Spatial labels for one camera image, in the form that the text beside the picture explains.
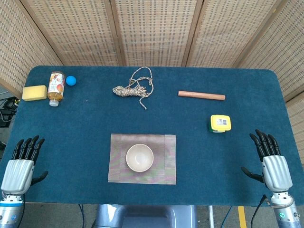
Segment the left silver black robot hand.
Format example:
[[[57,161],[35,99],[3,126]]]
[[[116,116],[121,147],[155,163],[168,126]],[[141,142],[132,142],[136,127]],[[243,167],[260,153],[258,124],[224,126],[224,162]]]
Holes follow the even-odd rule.
[[[6,166],[0,188],[5,195],[22,195],[29,190],[30,186],[46,178],[48,171],[44,171],[39,177],[33,177],[44,141],[44,138],[39,139],[39,136],[36,135],[26,140],[21,139],[16,144],[12,158]]]

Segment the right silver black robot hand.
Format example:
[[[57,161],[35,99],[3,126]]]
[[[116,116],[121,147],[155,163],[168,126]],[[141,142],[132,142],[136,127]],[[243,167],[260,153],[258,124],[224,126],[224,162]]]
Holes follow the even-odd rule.
[[[255,134],[250,134],[253,140],[259,160],[262,165],[262,174],[250,172],[247,168],[241,170],[248,177],[264,183],[271,192],[286,192],[293,183],[289,167],[285,157],[281,154],[277,140],[270,134],[256,129]]]

